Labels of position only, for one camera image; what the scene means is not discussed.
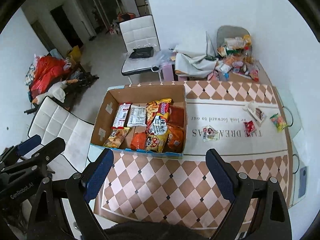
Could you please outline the yellow chips bag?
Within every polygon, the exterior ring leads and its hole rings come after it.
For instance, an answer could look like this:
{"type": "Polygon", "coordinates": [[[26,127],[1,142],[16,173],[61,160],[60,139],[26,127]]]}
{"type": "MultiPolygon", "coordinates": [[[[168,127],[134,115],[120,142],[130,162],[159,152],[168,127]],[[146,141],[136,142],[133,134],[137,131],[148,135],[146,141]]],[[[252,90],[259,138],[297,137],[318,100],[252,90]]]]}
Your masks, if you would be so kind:
{"type": "Polygon", "coordinates": [[[129,127],[114,128],[107,140],[104,142],[103,146],[107,148],[119,148],[129,131],[129,127]]]}

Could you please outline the orange snack packet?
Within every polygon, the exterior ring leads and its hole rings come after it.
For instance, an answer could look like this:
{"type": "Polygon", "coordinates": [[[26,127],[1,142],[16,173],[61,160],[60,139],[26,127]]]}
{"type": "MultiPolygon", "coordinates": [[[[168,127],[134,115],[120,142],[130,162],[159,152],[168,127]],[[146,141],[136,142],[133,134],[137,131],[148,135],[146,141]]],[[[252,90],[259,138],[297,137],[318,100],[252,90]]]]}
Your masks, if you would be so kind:
{"type": "Polygon", "coordinates": [[[146,132],[135,133],[132,137],[130,149],[133,151],[145,150],[146,132]]]}
{"type": "Polygon", "coordinates": [[[181,127],[168,125],[167,147],[171,152],[181,153],[183,150],[184,132],[181,127]]]}

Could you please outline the red white barcode packet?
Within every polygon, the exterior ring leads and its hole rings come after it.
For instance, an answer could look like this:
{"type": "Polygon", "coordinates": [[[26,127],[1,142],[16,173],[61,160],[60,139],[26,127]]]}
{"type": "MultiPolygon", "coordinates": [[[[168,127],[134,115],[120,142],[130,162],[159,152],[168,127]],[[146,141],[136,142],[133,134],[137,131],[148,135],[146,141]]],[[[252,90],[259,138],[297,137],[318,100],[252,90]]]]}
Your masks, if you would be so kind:
{"type": "Polygon", "coordinates": [[[112,128],[124,127],[130,107],[131,103],[122,103],[119,105],[112,128]]]}

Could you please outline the white noodle seasoning packet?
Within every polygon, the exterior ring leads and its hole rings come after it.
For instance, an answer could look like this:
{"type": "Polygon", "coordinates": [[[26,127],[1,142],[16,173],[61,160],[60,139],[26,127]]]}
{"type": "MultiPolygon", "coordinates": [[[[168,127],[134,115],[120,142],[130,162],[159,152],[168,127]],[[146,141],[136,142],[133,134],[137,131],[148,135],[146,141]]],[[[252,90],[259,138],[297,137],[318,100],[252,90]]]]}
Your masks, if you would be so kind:
{"type": "Polygon", "coordinates": [[[146,127],[146,108],[132,105],[130,107],[127,127],[146,127]]]}

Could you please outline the small red snack packet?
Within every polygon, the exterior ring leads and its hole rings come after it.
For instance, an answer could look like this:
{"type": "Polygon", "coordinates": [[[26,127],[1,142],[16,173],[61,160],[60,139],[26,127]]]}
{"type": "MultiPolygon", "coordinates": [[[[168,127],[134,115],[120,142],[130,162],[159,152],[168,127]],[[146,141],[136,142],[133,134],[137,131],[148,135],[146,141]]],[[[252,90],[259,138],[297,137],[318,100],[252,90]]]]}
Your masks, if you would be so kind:
{"type": "Polygon", "coordinates": [[[253,137],[257,135],[257,129],[253,120],[244,122],[244,127],[246,137],[253,137]]]}

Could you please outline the colourful candy bag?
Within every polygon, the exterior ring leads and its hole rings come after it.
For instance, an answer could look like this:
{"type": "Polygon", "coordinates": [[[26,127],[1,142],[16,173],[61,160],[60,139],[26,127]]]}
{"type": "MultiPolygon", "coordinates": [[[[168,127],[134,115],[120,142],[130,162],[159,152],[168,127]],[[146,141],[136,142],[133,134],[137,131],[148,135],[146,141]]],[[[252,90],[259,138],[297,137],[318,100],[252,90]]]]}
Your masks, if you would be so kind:
{"type": "Polygon", "coordinates": [[[272,115],[270,117],[270,120],[272,121],[272,123],[276,127],[277,132],[283,131],[288,126],[287,122],[284,120],[284,118],[279,113],[272,115]]]}

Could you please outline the Sedaap noodle packet yellow red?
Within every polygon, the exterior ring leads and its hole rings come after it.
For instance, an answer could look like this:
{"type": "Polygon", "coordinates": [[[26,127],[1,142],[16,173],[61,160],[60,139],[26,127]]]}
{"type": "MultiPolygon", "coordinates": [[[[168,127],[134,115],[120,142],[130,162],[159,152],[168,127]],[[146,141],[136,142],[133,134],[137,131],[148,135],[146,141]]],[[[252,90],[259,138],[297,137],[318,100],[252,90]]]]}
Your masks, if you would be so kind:
{"type": "Polygon", "coordinates": [[[147,127],[145,150],[162,153],[168,138],[168,121],[171,98],[146,104],[147,127]]]}

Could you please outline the chocolate biscuit white packet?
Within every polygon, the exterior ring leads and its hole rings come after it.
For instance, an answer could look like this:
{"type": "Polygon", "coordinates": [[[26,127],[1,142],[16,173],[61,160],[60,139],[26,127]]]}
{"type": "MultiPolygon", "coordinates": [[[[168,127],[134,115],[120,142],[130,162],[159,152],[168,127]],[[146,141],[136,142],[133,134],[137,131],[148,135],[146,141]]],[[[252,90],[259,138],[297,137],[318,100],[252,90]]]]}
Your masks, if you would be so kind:
{"type": "Polygon", "coordinates": [[[266,119],[265,112],[258,107],[254,102],[249,102],[244,106],[244,111],[248,112],[251,117],[255,120],[257,125],[260,127],[266,119]]]}

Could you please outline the dark red packet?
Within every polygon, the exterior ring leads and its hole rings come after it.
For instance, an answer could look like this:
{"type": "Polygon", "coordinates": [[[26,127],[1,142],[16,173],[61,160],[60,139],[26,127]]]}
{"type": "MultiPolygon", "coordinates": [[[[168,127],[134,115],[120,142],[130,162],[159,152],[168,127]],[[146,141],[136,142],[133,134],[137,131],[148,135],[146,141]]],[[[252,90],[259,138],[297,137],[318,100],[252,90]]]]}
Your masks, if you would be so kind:
{"type": "Polygon", "coordinates": [[[178,127],[184,126],[184,108],[170,106],[169,124],[178,127]]]}

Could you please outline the blue smartphone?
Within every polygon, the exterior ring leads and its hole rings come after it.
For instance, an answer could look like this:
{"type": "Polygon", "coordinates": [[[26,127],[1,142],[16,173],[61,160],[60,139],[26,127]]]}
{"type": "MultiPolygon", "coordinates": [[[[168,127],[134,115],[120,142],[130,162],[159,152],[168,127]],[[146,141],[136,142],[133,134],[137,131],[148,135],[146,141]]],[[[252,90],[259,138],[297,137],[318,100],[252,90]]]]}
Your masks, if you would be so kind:
{"type": "Polygon", "coordinates": [[[298,198],[302,198],[306,193],[308,168],[305,166],[299,171],[298,198]]]}

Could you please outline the white chair near left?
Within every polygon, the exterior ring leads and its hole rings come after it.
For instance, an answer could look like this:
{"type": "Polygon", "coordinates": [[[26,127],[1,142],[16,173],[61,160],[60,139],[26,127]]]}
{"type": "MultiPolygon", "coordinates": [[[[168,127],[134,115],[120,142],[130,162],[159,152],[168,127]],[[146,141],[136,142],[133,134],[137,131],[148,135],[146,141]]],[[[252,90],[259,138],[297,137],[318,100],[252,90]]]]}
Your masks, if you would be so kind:
{"type": "Polygon", "coordinates": [[[78,118],[47,96],[37,109],[28,136],[39,135],[42,146],[55,138],[65,141],[65,150],[48,165],[54,172],[53,179],[60,180],[85,169],[93,129],[93,124],[78,118]]]}

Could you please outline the white chair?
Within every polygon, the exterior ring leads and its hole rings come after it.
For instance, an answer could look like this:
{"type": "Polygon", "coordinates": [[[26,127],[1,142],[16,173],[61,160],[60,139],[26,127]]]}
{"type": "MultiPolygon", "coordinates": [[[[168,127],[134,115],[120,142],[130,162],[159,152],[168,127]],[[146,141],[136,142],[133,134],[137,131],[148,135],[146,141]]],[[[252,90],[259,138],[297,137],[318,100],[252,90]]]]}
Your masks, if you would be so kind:
{"type": "Polygon", "coordinates": [[[55,138],[65,141],[65,150],[48,165],[54,172],[53,179],[60,180],[85,169],[93,129],[93,124],[78,118],[47,96],[37,109],[28,136],[39,135],[42,146],[55,138]]]}
{"type": "Polygon", "coordinates": [[[126,56],[121,74],[128,77],[144,72],[160,72],[159,52],[160,46],[153,17],[146,15],[119,24],[122,38],[126,47],[126,56]],[[135,48],[153,47],[153,57],[147,59],[130,59],[129,55],[135,48]]]}

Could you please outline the cardboard box blue sides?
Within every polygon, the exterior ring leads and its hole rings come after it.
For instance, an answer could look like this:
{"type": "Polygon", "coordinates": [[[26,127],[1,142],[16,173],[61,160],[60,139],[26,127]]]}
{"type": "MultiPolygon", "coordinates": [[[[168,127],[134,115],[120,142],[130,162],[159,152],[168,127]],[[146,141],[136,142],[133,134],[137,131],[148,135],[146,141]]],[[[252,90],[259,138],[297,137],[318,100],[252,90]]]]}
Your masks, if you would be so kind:
{"type": "Polygon", "coordinates": [[[157,158],[183,157],[184,85],[128,86],[109,90],[97,115],[91,144],[157,158]]]}

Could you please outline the yellow bag on floor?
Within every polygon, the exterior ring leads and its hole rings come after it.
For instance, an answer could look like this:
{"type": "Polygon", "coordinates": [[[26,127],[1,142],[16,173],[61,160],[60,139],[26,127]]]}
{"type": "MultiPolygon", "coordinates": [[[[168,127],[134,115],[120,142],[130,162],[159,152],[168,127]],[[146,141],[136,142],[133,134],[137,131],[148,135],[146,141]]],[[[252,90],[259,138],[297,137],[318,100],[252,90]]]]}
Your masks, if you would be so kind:
{"type": "Polygon", "coordinates": [[[72,66],[75,66],[77,63],[80,63],[82,57],[82,52],[79,46],[74,46],[72,49],[67,51],[66,59],[71,63],[72,66]]]}

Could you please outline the white cloth heap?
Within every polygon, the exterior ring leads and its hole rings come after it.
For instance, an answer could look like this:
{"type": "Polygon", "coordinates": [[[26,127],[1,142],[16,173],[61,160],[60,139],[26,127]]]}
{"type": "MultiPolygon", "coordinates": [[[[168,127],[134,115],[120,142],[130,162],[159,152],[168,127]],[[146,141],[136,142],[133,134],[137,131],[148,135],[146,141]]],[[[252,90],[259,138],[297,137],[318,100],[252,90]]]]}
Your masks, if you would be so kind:
{"type": "Polygon", "coordinates": [[[216,53],[208,33],[196,33],[176,45],[175,74],[205,78],[215,70],[216,53]]]}

